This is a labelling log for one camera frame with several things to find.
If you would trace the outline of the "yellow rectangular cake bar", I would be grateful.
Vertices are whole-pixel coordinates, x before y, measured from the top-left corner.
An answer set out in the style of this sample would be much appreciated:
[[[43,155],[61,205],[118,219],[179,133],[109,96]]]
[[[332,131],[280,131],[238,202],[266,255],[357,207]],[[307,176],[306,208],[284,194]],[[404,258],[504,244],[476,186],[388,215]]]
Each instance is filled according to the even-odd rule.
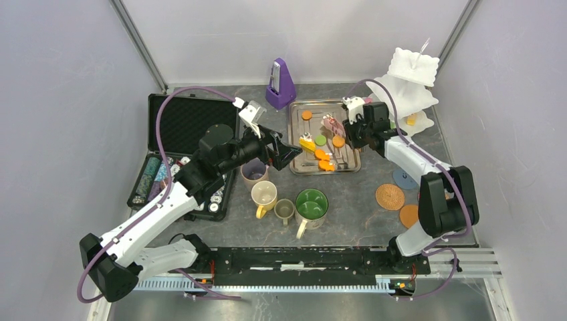
[[[414,126],[417,121],[417,113],[410,114],[406,117],[406,124],[408,126]]]

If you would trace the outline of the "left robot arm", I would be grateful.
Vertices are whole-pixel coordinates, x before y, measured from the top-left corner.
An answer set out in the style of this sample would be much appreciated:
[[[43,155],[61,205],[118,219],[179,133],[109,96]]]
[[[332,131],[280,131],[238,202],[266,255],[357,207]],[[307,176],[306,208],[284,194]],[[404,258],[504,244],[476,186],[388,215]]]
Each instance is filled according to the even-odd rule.
[[[87,278],[101,297],[116,302],[139,281],[157,274],[185,268],[205,271],[209,253],[187,239],[156,248],[147,245],[171,223],[208,201],[224,186],[225,174],[255,158],[280,171],[301,153],[300,147],[282,142],[281,133],[261,125],[246,128],[241,139],[224,124],[209,127],[191,160],[167,178],[159,196],[103,236],[89,233],[80,240],[84,270],[76,290],[78,300],[95,302],[82,295]]]

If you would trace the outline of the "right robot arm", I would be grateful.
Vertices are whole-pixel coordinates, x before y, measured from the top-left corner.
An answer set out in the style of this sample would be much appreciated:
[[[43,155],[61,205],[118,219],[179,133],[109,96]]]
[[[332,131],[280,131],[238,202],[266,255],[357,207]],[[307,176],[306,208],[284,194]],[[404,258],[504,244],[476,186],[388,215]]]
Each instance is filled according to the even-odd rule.
[[[418,221],[393,237],[386,264],[403,273],[414,259],[433,254],[442,241],[464,237],[479,221],[472,172],[465,166],[444,163],[420,148],[400,128],[390,125],[384,102],[367,104],[359,97],[343,98],[347,118],[342,125],[352,148],[369,146],[398,165],[419,185]]]

